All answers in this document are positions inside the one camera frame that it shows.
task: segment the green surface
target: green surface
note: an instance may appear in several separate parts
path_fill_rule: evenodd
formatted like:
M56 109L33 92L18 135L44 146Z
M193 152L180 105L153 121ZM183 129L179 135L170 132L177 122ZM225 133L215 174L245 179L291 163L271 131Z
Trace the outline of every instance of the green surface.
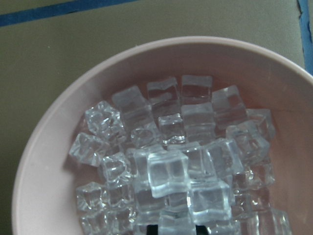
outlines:
M0 15L67 1L71 0L0 0Z
M0 27L0 234L11 233L14 177L32 130L84 72L136 45L186 35L255 43L304 66L298 17L296 0L142 0Z

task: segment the blue tape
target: blue tape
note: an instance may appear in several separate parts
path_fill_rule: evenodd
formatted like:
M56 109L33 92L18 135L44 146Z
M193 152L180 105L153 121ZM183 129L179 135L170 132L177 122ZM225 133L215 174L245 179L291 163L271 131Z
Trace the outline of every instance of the blue tape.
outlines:
M302 38L302 48L304 54L304 65L306 71L313 75L313 43L310 31L310 15L308 0L298 0L301 10L300 30Z
M0 15L0 27L132 1L136 0L75 0L51 6L38 7Z

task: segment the acrylic ice cube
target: acrylic ice cube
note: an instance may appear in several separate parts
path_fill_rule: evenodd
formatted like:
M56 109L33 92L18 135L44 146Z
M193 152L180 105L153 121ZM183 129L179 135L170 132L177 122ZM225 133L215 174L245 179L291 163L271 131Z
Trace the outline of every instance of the acrylic ice cube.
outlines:
M196 235L196 225L188 210L162 210L158 221L158 235Z
M98 173L100 178L109 184L127 184L132 180L130 168L130 162L124 153L118 152L101 160Z
M218 177L243 172L239 150L233 140L219 138L205 145L204 149L206 155L212 159Z
M172 144L168 150L179 150L188 156L188 174L191 179L216 180L216 172L210 156L203 153L203 147L198 142Z
M79 133L69 150L69 154L81 163L99 166L100 158L103 157L109 149L110 145L103 142L99 137Z
M163 197L190 189L188 157L180 151L152 153L148 157L148 177L153 197Z
M212 105L218 131L247 120L246 106L240 97L237 86L213 92Z
M222 180L191 184L187 201L190 213L197 225L229 220L231 208L228 202L229 186Z
M104 185L90 182L76 188L77 210L88 212L108 206L107 189Z
M183 104L200 104L211 101L212 77L183 75L181 77L181 98Z
M147 161L148 156L151 153L163 152L164 149L160 144L155 144L142 149L137 149L134 153L134 162L136 164L137 175L136 181L140 181L142 184L149 184Z
M180 114L159 117L158 126L164 145L185 142L184 125Z
M209 235L246 235L241 233L240 222L236 220L211 221L204 226Z
M134 203L134 188L129 184L107 185L108 204L112 209L123 208Z
M112 224L108 221L107 211L92 211L80 217L84 234L86 235L111 235Z
M163 81L149 82L147 90L155 120L161 116L180 113L180 95L176 78L170 77Z
M117 210L109 210L107 220L112 225L112 234L131 234L136 220L136 210L129 205Z
M131 140L136 148L143 148L160 143L161 133L158 130L156 123L153 121L132 130Z
M261 136L270 141L275 136L275 127L269 109L247 109L249 120L254 121Z
M226 137L235 140L244 165L261 162L268 154L269 142L259 134L251 120L228 126Z
M137 86L112 95L112 101L121 112L121 120L128 132L153 121L150 103Z
M188 210L187 193L177 192L167 195L165 200L166 209L172 212L180 212Z
M106 101L101 101L85 111L85 120L90 132L107 140L114 132L111 130L113 126L120 130L120 136L125 134L120 112Z
M235 195L235 204L231 206L234 219L250 217L252 213L251 196L249 193Z
M249 191L253 211L265 211L270 207L269 189L267 187Z
M198 141L204 144L215 139L215 121L211 103L182 105L181 113L189 142Z

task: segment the plastic bowl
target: plastic bowl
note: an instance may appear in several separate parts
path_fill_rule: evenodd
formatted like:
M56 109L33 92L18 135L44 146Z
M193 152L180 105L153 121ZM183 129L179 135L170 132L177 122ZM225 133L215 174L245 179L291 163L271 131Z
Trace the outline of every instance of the plastic bowl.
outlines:
M84 111L114 92L168 75L210 74L236 84L248 107L272 111L272 206L287 211L294 235L313 231L313 77L267 49L225 38L180 37L120 53L97 65L51 105L23 153L13 195L14 235L80 235L75 188L96 177L68 150Z

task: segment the clear ice cube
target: clear ice cube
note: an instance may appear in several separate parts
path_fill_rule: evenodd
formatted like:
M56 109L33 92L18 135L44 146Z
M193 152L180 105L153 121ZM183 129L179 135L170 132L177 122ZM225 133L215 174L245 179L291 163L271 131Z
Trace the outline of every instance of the clear ice cube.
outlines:
M116 133L117 129L119 129L120 137L125 135L123 123L120 120L120 112L106 101L101 101L86 110L85 120L90 132L106 140L112 138L112 133Z
M110 145L99 137L79 133L69 154L80 163L99 166L100 158L110 149Z
M147 90L155 120L161 116L180 113L180 96L176 78L170 77L163 81L149 82Z
M226 137L235 140L244 165L261 162L268 154L269 142L259 134L251 120L228 126Z
M152 153L148 157L148 177L153 197L163 197L190 189L188 157L178 150Z
M188 210L187 193L177 192L166 196L166 209L172 212Z
M132 180L130 162L124 153L118 152L102 158L98 173L103 181L109 184L127 184Z
M164 145L185 142L184 125L180 114L159 117L158 126Z
M85 235L110 235L111 223L107 219L105 210L92 211L80 217Z
M257 212L257 223L250 225L250 229L251 234L292 235L287 213L274 208Z
M229 125L247 120L246 107L237 86L230 86L212 93L212 105L218 132Z
M231 206L231 212L234 219L247 218L251 216L251 196L249 193L235 195L235 204Z
M188 156L188 174L191 179L216 180L216 172L210 156L203 153L203 147L198 142L172 144L168 150L179 150Z
M108 196L104 185L90 182L76 188L77 210L88 212L107 207Z
M275 127L272 122L269 109L247 109L246 113L249 120L254 121L259 133L264 139L270 141L275 136Z
M136 152L135 148L128 148L125 153L125 157L130 163L129 171L130 174L132 175L132 178L136 177L137 175L137 166L134 158L135 152Z
M131 184L108 184L107 194L111 209L123 208L134 203L134 188Z
M136 181L140 181L142 184L149 184L147 161L150 153L163 152L164 149L160 144L137 149L134 153L134 162L137 168Z
M188 211L162 210L158 222L158 235L196 235L196 225Z
M253 211L265 211L270 207L269 189L267 187L258 190L250 190L249 193Z
M205 227L209 235L242 235L240 222L236 220L211 221Z
M128 132L152 122L151 105L137 86L112 95L112 101L121 112L121 120Z
M215 122L212 104L182 105L186 137L189 142L209 143L215 139Z
M165 198L154 198L149 185L136 182L134 184L136 206L139 212L157 212L165 207Z
M272 164L268 157L258 164L246 166L243 173L234 175L233 187L236 192L257 190L275 182Z
M132 130L131 140L136 148L143 148L160 143L161 133L158 130L156 123L153 121Z
M218 177L237 174L244 171L239 151L233 140L219 138L204 146L205 153L213 161Z
M132 234L136 220L136 210L133 206L108 211L108 222L112 225L112 234Z
M183 75L181 98L183 104L200 104L211 101L212 77Z
M229 220L231 208L228 195L229 186L222 180L191 184L187 201L194 222L202 225L215 220Z

